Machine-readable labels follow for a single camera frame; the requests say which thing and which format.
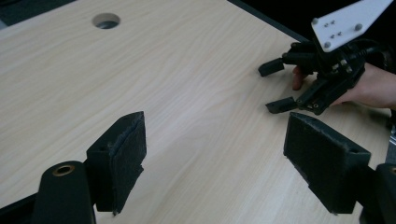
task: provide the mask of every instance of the wood grain surface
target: wood grain surface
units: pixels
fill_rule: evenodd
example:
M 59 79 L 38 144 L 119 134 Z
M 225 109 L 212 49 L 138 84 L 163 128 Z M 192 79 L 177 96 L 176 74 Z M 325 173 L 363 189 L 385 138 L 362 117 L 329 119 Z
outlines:
M 96 28 L 101 13 L 120 25 Z M 289 113 L 264 106 L 302 93 L 291 66 L 257 71 L 294 41 L 225 0 L 79 0 L 0 31 L 0 207 L 144 111 L 145 171 L 98 223 L 358 223 L 358 203 L 332 215 L 309 190 L 283 156 Z M 388 110 L 299 112 L 371 151 L 371 167 L 384 162 Z

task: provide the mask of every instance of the white metal plate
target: white metal plate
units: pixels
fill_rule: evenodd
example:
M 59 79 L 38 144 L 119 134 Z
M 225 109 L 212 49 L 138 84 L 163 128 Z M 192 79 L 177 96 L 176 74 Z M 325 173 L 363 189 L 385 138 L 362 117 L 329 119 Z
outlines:
M 330 52 L 364 34 L 392 0 L 360 0 L 312 20 L 323 51 Z

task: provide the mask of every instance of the wooden table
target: wooden table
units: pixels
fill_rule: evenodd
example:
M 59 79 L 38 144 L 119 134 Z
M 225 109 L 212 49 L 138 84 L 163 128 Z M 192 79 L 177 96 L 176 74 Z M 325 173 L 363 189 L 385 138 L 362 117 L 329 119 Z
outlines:
M 95 27 L 101 13 L 120 24 Z M 289 113 L 264 106 L 302 93 L 290 66 L 257 71 L 294 41 L 226 0 L 78 0 L 2 30 L 0 207 L 144 111 L 145 171 L 123 211 L 98 223 L 358 223 L 359 204 L 335 216 L 310 191 L 283 156 Z M 375 168 L 388 114 L 346 104 L 317 118 L 370 150 Z

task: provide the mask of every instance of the light wood tabletop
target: light wood tabletop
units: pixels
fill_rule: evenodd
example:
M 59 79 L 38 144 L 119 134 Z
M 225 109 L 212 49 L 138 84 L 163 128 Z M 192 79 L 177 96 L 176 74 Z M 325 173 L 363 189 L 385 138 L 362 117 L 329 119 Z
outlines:
M 103 13 L 120 24 L 97 28 Z M 226 0 L 78 0 L 0 31 L 0 207 L 144 111 L 145 170 L 122 212 L 98 223 L 358 223 L 358 203 L 336 216 L 310 191 L 283 155 L 289 113 L 265 107 L 302 93 L 292 66 L 257 70 L 292 42 Z M 388 110 L 298 112 L 371 151 L 371 167 L 384 162 Z

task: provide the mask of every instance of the human hand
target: human hand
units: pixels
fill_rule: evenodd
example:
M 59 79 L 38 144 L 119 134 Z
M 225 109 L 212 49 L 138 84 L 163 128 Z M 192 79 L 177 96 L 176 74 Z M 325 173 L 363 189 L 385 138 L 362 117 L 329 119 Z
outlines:
M 396 75 L 369 63 L 366 63 L 364 68 L 365 71 L 356 86 L 331 105 L 353 101 L 371 107 L 396 110 Z M 292 72 L 292 88 L 297 91 L 303 86 L 307 74 L 303 74 L 298 65 Z

